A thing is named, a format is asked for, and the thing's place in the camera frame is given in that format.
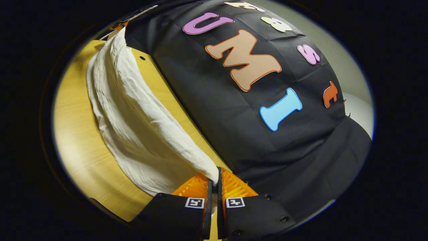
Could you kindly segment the white jeans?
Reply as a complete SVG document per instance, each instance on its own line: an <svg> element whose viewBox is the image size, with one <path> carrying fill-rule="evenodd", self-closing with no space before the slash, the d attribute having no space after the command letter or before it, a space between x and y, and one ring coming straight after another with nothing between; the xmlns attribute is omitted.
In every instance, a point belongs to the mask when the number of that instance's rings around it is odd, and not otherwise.
<svg viewBox="0 0 428 241"><path fill-rule="evenodd" d="M106 41L87 69L88 95L105 145L149 195L170 194L196 174L217 184L217 166L151 91L125 31Z"/></svg>

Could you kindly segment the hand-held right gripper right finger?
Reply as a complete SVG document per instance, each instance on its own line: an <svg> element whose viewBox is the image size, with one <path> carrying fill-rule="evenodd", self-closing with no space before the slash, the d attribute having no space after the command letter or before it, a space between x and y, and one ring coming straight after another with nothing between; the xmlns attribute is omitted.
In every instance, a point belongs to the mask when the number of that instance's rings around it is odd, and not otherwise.
<svg viewBox="0 0 428 241"><path fill-rule="evenodd" d="M230 171L218 167L217 236L220 240L273 240L296 225L272 194L257 194Z"/></svg>

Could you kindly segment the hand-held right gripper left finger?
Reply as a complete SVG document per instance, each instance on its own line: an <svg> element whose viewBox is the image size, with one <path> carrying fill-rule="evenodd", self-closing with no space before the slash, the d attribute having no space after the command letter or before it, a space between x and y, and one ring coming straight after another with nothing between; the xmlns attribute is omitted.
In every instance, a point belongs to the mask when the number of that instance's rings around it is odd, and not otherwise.
<svg viewBox="0 0 428 241"><path fill-rule="evenodd" d="M133 219L145 240L208 240L213 182L196 174L171 194L157 193Z"/></svg>

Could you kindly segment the black backdrop cloth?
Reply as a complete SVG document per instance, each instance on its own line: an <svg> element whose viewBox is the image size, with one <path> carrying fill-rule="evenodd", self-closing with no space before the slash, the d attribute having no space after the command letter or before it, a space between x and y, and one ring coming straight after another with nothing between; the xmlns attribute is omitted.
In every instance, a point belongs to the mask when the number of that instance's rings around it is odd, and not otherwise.
<svg viewBox="0 0 428 241"><path fill-rule="evenodd" d="M239 0L174 0L134 19L149 54L231 171L296 221L358 175L371 138L345 114L333 68L292 23Z"/></svg>

